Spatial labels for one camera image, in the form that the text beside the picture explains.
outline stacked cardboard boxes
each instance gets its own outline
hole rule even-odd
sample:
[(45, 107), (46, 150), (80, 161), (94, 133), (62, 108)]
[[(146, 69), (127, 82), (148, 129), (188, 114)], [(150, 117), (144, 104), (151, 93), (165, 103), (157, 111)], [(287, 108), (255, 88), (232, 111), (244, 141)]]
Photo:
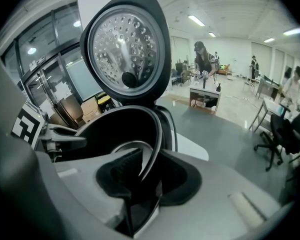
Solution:
[(83, 111), (82, 119), (85, 121), (85, 123), (89, 123), (91, 120), (102, 114), (100, 108), (98, 107), (98, 101), (95, 97), (92, 97), (82, 103), (81, 108)]

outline floor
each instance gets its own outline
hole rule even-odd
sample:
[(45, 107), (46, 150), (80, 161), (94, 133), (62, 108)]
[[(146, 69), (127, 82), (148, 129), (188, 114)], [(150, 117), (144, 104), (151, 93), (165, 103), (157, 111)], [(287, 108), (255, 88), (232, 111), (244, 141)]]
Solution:
[[(269, 193), (280, 204), (286, 203), (294, 191), (291, 183), (286, 184), (286, 180), (292, 173), (292, 164), (288, 163), (290, 157), (283, 154), (284, 163), (277, 166), (277, 159), (275, 159), (273, 168), (266, 172), (265, 169), (270, 162), (269, 152), (264, 148), (259, 148), (257, 152), (253, 149), (256, 144), (263, 143), (264, 140), (259, 134), (252, 133), (245, 127), (253, 120), (261, 99), (255, 99), (254, 95), (247, 91), (248, 86), (245, 87), (246, 91), (242, 92), (244, 81), (241, 79), (236, 82), (228, 80), (228, 83), (227, 79), (223, 81), (220, 77), (219, 81), (223, 89), (218, 116), (190, 108), (179, 102), (173, 105), (168, 97), (161, 97), (157, 100), (157, 104), (171, 112), (179, 134), (206, 149), (209, 161), (233, 168)], [(187, 89), (188, 85), (173, 86), (174, 94), (179, 96), (183, 94), (186, 97)], [(257, 107), (247, 100), (236, 99), (233, 96), (251, 99), (249, 101), (254, 102)]]
[[(267, 96), (262, 94), (258, 99), (256, 97), (258, 85), (255, 89), (249, 87), (243, 78), (235, 77), (234, 80), (228, 80), (225, 75), (218, 75), (217, 81), (221, 84), (222, 91), (216, 115), (243, 128), (249, 128), (262, 104), (263, 97)], [(190, 86), (200, 87), (200, 84), (192, 83)], [(172, 90), (167, 94), (189, 98), (188, 83), (182, 86), (173, 85)]]

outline baseball cap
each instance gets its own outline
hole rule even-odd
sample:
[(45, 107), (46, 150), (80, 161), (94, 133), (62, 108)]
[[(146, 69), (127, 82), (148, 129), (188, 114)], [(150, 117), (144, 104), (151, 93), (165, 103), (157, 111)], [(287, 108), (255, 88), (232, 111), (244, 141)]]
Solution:
[(300, 77), (300, 67), (296, 66), (295, 68), (295, 72), (298, 74), (298, 76)]
[(197, 41), (195, 42), (194, 44), (194, 51), (197, 52), (197, 51), (200, 51), (204, 46), (204, 43), (201, 42), (201, 41)]

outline black office chair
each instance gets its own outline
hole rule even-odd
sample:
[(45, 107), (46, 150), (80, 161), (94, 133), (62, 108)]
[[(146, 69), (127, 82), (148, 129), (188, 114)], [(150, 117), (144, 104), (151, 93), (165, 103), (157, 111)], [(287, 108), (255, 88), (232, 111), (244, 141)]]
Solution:
[(285, 148), (285, 153), (287, 155), (290, 153), (296, 154), (300, 152), (300, 114), (292, 122), (290, 122), (289, 120), (284, 119), (286, 111), (290, 110), (285, 106), (283, 106), (283, 108), (284, 111), (282, 116), (278, 116), (276, 114), (271, 115), (270, 125), (273, 139), (271, 139), (266, 132), (263, 132), (261, 135), (265, 135), (269, 144), (258, 144), (254, 147), (255, 151), (258, 147), (268, 148), (271, 150), (270, 165), (265, 169), (267, 172), (272, 167), (275, 154), (277, 154), (279, 158), (277, 165), (281, 165), (283, 163), (281, 153), (277, 149), (278, 145)]

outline open lid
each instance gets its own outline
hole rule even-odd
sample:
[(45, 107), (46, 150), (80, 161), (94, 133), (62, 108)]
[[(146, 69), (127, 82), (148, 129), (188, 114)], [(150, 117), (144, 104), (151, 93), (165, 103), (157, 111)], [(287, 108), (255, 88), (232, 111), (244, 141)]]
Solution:
[(122, 104), (153, 104), (167, 88), (171, 50), (157, 0), (112, 0), (80, 38), (85, 64), (100, 87)]

